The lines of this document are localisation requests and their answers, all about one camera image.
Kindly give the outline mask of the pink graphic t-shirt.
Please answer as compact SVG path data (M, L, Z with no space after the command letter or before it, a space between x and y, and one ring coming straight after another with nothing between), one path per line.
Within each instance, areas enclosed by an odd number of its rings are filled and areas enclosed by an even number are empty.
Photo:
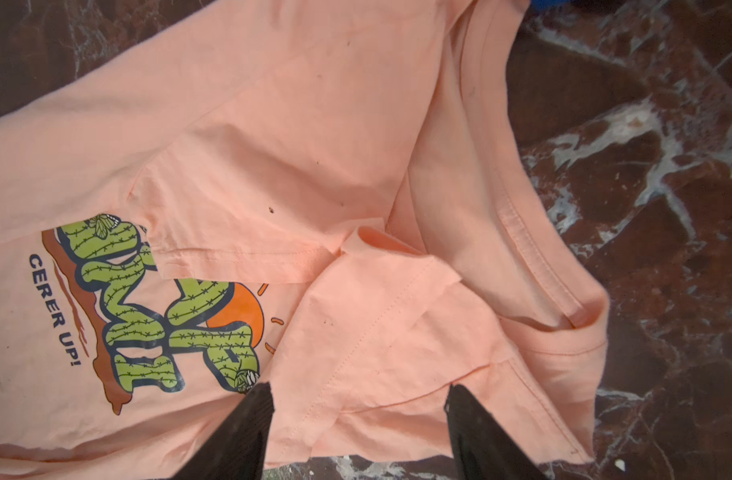
M0 118L0 479L451 453L466 386L592 461L609 300L509 121L525 1L217 1Z

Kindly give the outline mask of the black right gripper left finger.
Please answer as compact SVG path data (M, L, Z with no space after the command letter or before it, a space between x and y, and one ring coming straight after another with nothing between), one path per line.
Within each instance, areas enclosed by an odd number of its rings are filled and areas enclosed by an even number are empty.
M172 479L261 479L274 412L271 386L256 384Z

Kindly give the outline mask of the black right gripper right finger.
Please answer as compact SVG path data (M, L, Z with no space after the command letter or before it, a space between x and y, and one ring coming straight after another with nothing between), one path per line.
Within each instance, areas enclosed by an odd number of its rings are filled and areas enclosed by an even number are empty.
M547 479L464 385L450 387L445 412L459 479Z

